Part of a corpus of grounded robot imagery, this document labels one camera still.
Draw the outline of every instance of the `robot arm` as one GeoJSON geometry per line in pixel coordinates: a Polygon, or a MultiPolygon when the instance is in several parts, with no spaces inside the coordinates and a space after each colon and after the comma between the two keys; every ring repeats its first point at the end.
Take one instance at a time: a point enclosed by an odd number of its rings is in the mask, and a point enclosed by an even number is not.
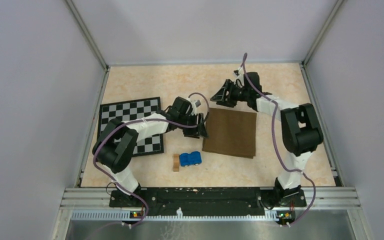
{"type": "Polygon", "coordinates": [[[95,155],[98,146],[100,146],[104,139],[118,126],[130,122],[130,124],[122,127],[111,136],[97,153],[96,158],[97,161],[103,165],[107,173],[110,173],[123,188],[133,193],[140,189],[139,183],[129,167],[136,143],[156,134],[168,133],[176,128],[181,128],[185,137],[207,138],[208,134],[205,125],[202,124],[204,122],[204,114],[197,113],[197,108],[200,105],[201,103],[198,100],[177,97],[173,105],[169,106],[166,111],[157,111],[140,120],[122,122],[120,119],[114,118],[109,121],[102,131],[96,144],[93,146],[92,153],[95,155]],[[156,121],[155,119],[168,120],[187,126],[196,125],[197,127],[178,127],[167,121],[156,121]],[[120,139],[118,144],[114,143],[116,139],[120,139]]]}
{"type": "MultiPolygon", "coordinates": [[[[275,104],[278,103],[276,119],[281,121],[283,144],[288,150],[283,162],[289,170],[304,170],[307,160],[316,150],[317,145],[323,142],[323,134],[315,109],[310,103],[298,105],[280,99],[269,92],[268,100],[260,96],[250,85],[244,81],[244,76],[235,71],[236,81],[227,79],[221,89],[210,99],[217,105],[233,108],[237,102],[246,102],[253,110],[273,116],[275,104]]],[[[252,84],[261,92],[260,77],[257,72],[248,72],[252,84]]],[[[283,170],[275,181],[275,189],[279,198],[297,193],[301,188],[301,173],[283,170]]]]}

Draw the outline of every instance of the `chessboard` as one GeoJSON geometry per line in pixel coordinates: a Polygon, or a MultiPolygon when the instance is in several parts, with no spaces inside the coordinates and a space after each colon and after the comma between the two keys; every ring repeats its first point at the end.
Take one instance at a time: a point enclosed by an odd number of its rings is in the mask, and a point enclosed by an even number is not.
{"type": "MultiPolygon", "coordinates": [[[[160,97],[102,104],[99,108],[97,137],[99,138],[108,122],[114,118],[131,121],[148,117],[160,109],[160,97]]],[[[120,139],[115,139],[114,142],[119,143],[120,139]]],[[[162,153],[164,153],[163,135],[157,134],[137,142],[132,157],[162,153]]]]}

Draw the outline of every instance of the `marble-patterned surface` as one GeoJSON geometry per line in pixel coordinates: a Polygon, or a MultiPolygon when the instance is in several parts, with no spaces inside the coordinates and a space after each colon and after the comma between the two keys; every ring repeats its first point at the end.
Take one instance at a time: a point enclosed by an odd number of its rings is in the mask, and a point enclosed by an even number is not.
{"type": "MultiPolygon", "coordinates": [[[[193,92],[200,92],[209,99],[220,89],[225,79],[233,78],[233,70],[237,68],[238,64],[111,67],[102,103],[159,96],[161,107],[165,109],[177,96],[186,98],[193,92]]],[[[297,104],[309,102],[297,63],[250,63],[246,65],[246,69],[249,72],[258,72],[263,92],[273,93],[297,104]]],[[[224,108],[214,102],[210,102],[210,107],[224,108]]],[[[202,112],[207,111],[205,104],[199,108],[202,112]]],[[[253,111],[245,102],[239,102],[235,110],[253,111]]],[[[163,154],[135,157],[130,166],[143,187],[273,186],[282,167],[273,149],[270,127],[271,117],[258,114],[254,159],[201,152],[201,165],[181,167],[179,172],[173,172],[173,154],[201,151],[203,141],[183,137],[181,130],[175,130],[163,136],[165,146],[163,154]]],[[[280,152],[284,154],[286,149],[282,143],[280,122],[276,122],[275,130],[280,152]]],[[[97,127],[92,146],[95,144],[96,134],[97,127]]],[[[90,150],[81,185],[82,187],[104,187],[110,180],[94,168],[92,159],[92,150],[90,150]]],[[[308,160],[305,172],[317,186],[335,185],[323,145],[320,145],[308,160]]],[[[302,185],[311,186],[310,182],[304,178],[302,178],[302,185]]]]}

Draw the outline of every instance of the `wooden block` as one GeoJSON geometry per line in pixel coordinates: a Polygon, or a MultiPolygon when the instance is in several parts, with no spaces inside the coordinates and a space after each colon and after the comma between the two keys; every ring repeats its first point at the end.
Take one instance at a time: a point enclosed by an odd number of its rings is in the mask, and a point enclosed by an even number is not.
{"type": "Polygon", "coordinates": [[[180,155],[173,154],[173,172],[179,172],[180,167],[180,155]]]}

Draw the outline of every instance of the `brown towel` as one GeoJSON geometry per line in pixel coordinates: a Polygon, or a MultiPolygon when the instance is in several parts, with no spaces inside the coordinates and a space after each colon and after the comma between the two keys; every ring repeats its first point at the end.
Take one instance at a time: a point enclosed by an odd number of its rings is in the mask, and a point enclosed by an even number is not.
{"type": "Polygon", "coordinates": [[[205,127],[204,152],[252,159],[256,155],[255,112],[210,108],[205,127]]]}

